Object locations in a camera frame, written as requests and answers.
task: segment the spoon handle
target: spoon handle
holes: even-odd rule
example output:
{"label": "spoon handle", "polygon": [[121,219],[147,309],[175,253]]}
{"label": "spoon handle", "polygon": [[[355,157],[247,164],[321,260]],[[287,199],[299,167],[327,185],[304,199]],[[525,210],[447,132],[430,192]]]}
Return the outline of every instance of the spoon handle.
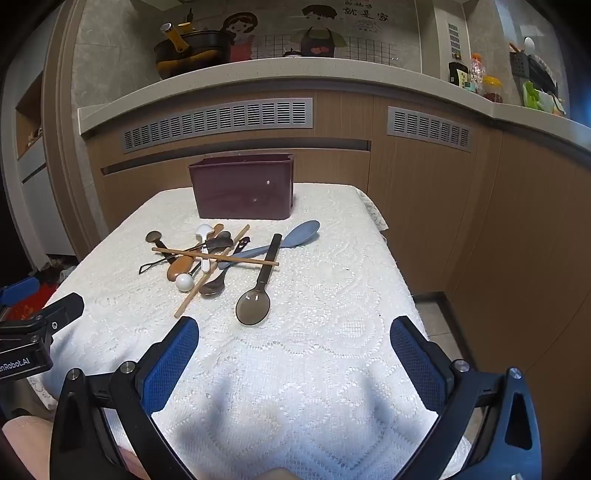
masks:
{"label": "spoon handle", "polygon": [[[276,233],[275,235],[273,235],[273,240],[271,240],[271,245],[269,246],[269,251],[267,252],[265,260],[271,262],[275,261],[275,257],[277,257],[277,252],[279,251],[279,247],[281,245],[281,238],[282,237],[280,233]],[[267,285],[269,277],[271,276],[271,270],[273,270],[273,267],[271,265],[263,265],[261,267],[261,272],[259,273],[259,276],[256,280],[255,288],[257,290],[265,290],[265,285]]]}

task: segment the metal vent grille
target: metal vent grille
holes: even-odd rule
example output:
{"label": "metal vent grille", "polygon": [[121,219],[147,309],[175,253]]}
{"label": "metal vent grille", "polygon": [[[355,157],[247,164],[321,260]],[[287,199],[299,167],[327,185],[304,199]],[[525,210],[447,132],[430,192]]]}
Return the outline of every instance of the metal vent grille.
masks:
{"label": "metal vent grille", "polygon": [[458,58],[456,55],[459,56],[459,59],[462,59],[462,49],[460,47],[460,32],[455,25],[451,23],[447,24],[449,29],[449,41],[450,45],[452,46],[452,58]]}
{"label": "metal vent grille", "polygon": [[123,133],[125,153],[181,138],[268,128],[312,128],[312,98],[275,98],[179,112]]}
{"label": "metal vent grille", "polygon": [[472,151],[472,127],[404,108],[388,107],[387,134]]}

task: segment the white lace tablecloth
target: white lace tablecloth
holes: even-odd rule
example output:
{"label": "white lace tablecloth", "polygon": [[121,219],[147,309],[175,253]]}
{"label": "white lace tablecloth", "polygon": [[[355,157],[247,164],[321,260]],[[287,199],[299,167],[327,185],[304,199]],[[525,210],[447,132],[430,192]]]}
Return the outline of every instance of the white lace tablecloth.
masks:
{"label": "white lace tablecloth", "polygon": [[[232,267],[221,296],[189,305],[199,345],[153,418],[199,479],[248,479],[282,466],[304,480],[390,480],[428,432],[436,414],[424,408],[389,341],[399,315],[425,329],[372,206],[351,186],[294,185],[290,218],[248,220],[248,248],[320,221],[315,241],[280,250],[267,319],[246,327],[235,316],[256,265]],[[166,335],[186,294],[166,280],[167,263],[138,275],[158,258],[144,237],[159,230],[168,247],[188,248],[200,223],[191,189],[161,192],[59,287],[50,301],[74,291],[85,310],[54,337],[54,366],[40,375],[51,395],[59,396],[70,368],[113,371]],[[237,233],[247,221],[223,223]],[[116,415],[108,416],[117,442],[131,448]],[[461,467],[468,448],[463,440],[446,475]]]}

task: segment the bottle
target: bottle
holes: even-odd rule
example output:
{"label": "bottle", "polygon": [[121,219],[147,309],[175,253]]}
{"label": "bottle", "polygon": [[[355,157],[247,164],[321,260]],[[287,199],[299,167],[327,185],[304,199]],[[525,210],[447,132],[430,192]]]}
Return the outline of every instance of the bottle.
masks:
{"label": "bottle", "polygon": [[482,79],[486,74],[486,69],[482,63],[482,57],[478,53],[472,54],[472,64],[470,65],[470,79],[476,85],[476,93],[482,93]]}

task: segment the brown spoon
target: brown spoon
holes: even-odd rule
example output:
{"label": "brown spoon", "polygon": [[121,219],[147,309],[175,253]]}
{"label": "brown spoon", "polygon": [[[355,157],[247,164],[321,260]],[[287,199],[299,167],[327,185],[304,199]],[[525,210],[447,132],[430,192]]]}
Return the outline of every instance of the brown spoon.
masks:
{"label": "brown spoon", "polygon": [[[219,233],[221,233],[222,230],[223,225],[218,223],[215,227],[213,227],[213,232],[207,234],[207,238],[210,239],[216,237]],[[194,262],[194,257],[181,255],[169,266],[168,270],[166,271],[166,278],[170,281],[175,281],[181,273],[187,273],[189,270],[191,270]]]}

